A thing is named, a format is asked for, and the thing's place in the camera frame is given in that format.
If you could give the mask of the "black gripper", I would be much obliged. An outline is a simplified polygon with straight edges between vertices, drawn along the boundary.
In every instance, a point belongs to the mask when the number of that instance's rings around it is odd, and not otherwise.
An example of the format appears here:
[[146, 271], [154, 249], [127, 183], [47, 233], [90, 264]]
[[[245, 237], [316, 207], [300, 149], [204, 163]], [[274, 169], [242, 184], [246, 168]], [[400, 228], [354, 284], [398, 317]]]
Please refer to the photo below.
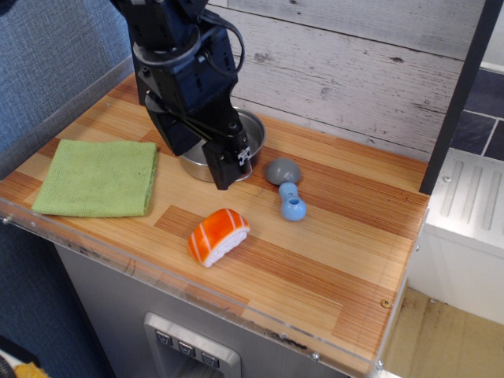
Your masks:
[[230, 101], [238, 82], [233, 62], [142, 63], [138, 78], [150, 118], [176, 156], [206, 141], [202, 152], [218, 190], [252, 173], [248, 136]]

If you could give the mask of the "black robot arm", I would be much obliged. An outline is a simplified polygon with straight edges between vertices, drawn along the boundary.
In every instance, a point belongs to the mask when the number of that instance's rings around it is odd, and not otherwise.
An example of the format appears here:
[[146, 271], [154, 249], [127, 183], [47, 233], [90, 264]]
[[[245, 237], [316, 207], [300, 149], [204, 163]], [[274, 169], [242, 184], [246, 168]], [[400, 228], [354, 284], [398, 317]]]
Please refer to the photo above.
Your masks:
[[231, 104], [243, 62], [228, 34], [237, 28], [204, 1], [115, 1], [126, 20], [145, 84], [144, 105], [170, 150], [198, 142], [213, 182], [226, 190], [251, 166], [247, 133]]

